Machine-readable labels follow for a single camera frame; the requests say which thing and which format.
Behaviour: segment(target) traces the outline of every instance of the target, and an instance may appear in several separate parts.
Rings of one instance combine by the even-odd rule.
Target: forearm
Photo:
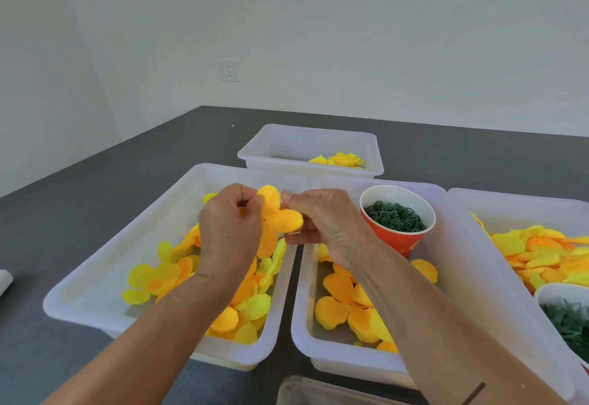
[[[159,404],[231,298],[195,275],[174,289],[45,404]]]
[[[463,315],[407,260],[374,243],[352,273],[366,290],[423,395],[434,404],[565,403]]]

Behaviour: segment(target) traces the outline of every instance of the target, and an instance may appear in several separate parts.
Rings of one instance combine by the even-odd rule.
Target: left hand
[[[223,283],[235,293],[251,266],[261,238],[262,196],[233,184],[207,202],[200,212],[201,260],[197,274]],[[246,207],[244,217],[238,207]]]

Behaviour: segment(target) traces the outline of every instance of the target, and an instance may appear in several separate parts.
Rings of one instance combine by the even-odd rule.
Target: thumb
[[[294,209],[310,218],[313,218],[316,214],[317,199],[311,199],[308,196],[301,196],[301,194],[284,190],[282,192],[282,202],[287,208]]]
[[[246,218],[260,220],[261,208],[264,206],[264,198],[259,194],[252,197],[246,205]]]

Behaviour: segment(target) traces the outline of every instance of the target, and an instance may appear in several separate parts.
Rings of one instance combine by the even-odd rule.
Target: red paper cup
[[[364,208],[370,207],[376,201],[382,201],[385,205],[388,202],[398,203],[407,208],[413,208],[419,214],[421,221],[427,227],[417,233],[391,230],[373,221],[364,212]],[[421,196],[412,193],[408,189],[396,185],[371,186],[360,196],[360,213],[364,220],[371,226],[374,233],[405,258],[409,258],[417,243],[430,231],[436,223],[436,213],[432,206]]]

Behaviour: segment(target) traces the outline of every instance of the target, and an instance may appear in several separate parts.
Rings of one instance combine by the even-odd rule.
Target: hand
[[[351,272],[365,255],[386,245],[342,189],[311,189],[301,194],[283,191],[282,201],[285,207],[305,216],[301,233],[288,236],[286,242],[327,244],[332,260]]]
[[[240,184],[229,185],[207,202],[200,212],[197,275],[222,282],[226,290],[235,293],[260,245],[263,204],[264,199],[253,188]],[[246,207],[244,216],[238,210],[242,206]]]

